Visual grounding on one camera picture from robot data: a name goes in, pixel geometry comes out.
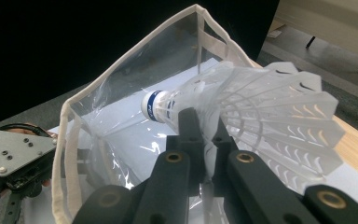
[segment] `shuttlecock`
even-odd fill
[[[149,92],[142,111],[177,132],[177,114],[194,107],[207,140],[205,162],[213,175],[212,138],[219,118],[239,149],[257,153],[290,189],[324,182],[341,158],[334,147],[343,130],[332,120],[337,99],[322,91],[320,76],[292,63],[264,68],[222,62],[173,91]]]

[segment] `plastic bag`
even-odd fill
[[[53,166],[52,209],[71,223],[91,193],[106,185],[127,188],[150,176],[167,125],[148,120],[140,102],[152,90],[171,90],[225,60],[254,66],[205,8],[194,5],[163,22],[62,106]],[[199,223],[192,199],[189,223]]]

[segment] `screw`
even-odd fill
[[[6,172],[7,172],[7,168],[6,168],[6,167],[4,167],[4,166],[0,167],[0,173],[1,173],[1,174],[4,174],[4,173],[6,173]]]
[[[321,200],[322,203],[324,203],[332,208],[342,209],[347,206],[347,203],[345,203],[345,200],[333,191],[321,190],[317,193],[317,196],[318,196],[319,200]]]
[[[240,153],[237,155],[237,160],[241,162],[252,162],[255,158],[247,153]]]
[[[182,160],[182,155],[176,152],[171,152],[165,157],[165,160],[168,162],[179,162]]]

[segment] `black background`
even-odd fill
[[[94,80],[195,3],[256,60],[278,1],[0,1],[0,121]]]

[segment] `metal bracket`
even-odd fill
[[[55,149],[56,139],[0,131],[0,176],[11,175]]]

